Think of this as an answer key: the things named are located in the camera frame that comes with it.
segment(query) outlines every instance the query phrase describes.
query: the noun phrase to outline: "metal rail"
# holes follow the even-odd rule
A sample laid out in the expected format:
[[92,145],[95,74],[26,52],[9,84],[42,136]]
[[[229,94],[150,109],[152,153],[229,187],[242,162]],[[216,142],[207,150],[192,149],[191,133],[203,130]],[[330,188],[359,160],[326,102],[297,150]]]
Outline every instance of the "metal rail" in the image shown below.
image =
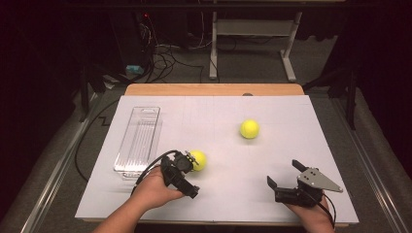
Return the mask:
[[338,113],[342,123],[345,125],[348,134],[351,136],[352,142],[358,151],[358,159],[360,161],[360,166],[364,171],[366,178],[369,180],[370,186],[372,187],[376,199],[383,212],[385,213],[389,224],[391,225],[394,233],[408,233],[409,230],[400,215],[400,212],[397,210],[393,197],[391,193],[387,190],[379,173],[376,171],[372,161],[369,158],[369,154],[366,149],[363,147],[361,140],[355,130],[352,130],[345,118],[345,111],[342,103],[336,98],[331,99],[332,106],[335,111]]
[[66,151],[62,154],[61,158],[58,160],[51,176],[43,189],[42,194],[37,200],[30,216],[28,217],[26,223],[24,223],[21,233],[33,233],[37,232],[52,204],[55,195],[60,188],[61,183],[67,173],[67,170],[73,160],[76,147],[78,146],[82,135],[85,133],[87,126],[90,124],[90,116],[92,116],[100,102],[101,97],[98,97],[96,93],[91,96],[90,103],[92,103],[91,111],[86,116],[86,119],[79,125],[78,130],[68,145]]

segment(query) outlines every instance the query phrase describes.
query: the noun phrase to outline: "electronic equipment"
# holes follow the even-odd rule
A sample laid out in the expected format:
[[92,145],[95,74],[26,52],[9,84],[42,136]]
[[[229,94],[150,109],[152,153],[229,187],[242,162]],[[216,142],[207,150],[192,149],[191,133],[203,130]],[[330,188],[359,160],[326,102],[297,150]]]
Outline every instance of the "electronic equipment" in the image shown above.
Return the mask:
[[327,178],[318,169],[305,167],[297,160],[292,161],[292,166],[301,172],[297,176],[296,188],[278,187],[270,177],[267,177],[267,184],[275,191],[276,202],[301,207],[314,207],[321,202],[324,195],[323,189],[343,192],[340,186]]
[[[170,159],[167,155],[174,153],[174,159]],[[163,155],[159,156],[152,162],[151,165],[140,175],[136,182],[136,186],[145,178],[149,171],[154,167],[154,165],[161,159],[160,170],[163,175],[164,184],[166,186],[173,184],[178,190],[180,190],[186,196],[194,198],[198,190],[198,186],[192,185],[185,179],[186,173],[193,170],[193,163],[197,163],[194,156],[186,151],[186,154],[182,154],[178,150],[171,150]]]

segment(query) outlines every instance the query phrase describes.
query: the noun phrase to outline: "clear plastic container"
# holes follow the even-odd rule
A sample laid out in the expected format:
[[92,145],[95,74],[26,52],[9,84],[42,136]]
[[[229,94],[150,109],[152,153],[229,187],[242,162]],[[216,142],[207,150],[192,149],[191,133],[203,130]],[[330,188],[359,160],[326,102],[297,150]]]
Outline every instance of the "clear plastic container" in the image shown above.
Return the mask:
[[159,107],[133,108],[114,166],[124,180],[139,178],[155,160],[161,123]]

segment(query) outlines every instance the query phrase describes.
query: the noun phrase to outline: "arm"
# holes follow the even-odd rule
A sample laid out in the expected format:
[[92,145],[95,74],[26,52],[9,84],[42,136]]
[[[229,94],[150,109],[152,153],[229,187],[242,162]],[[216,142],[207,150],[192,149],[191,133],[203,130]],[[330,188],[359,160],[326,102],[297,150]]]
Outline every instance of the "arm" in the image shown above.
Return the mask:
[[[321,204],[328,209],[325,197],[322,197]],[[299,218],[303,227],[308,233],[333,233],[329,217],[319,206],[313,208],[303,208],[295,205],[285,204]]]
[[182,192],[164,185],[160,168],[155,167],[136,187],[133,195],[93,232],[134,232],[137,222],[146,211],[183,196]]

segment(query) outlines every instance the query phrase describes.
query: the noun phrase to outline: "yellow ball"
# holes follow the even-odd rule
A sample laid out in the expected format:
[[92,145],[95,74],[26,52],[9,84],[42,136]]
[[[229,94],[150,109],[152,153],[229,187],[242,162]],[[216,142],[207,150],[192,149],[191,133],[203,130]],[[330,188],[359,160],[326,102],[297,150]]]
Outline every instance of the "yellow ball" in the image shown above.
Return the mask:
[[240,125],[240,134],[247,139],[254,139],[258,135],[258,123],[253,119],[247,119]]
[[206,166],[206,155],[200,150],[192,150],[189,152],[196,160],[193,161],[193,170],[201,171]]

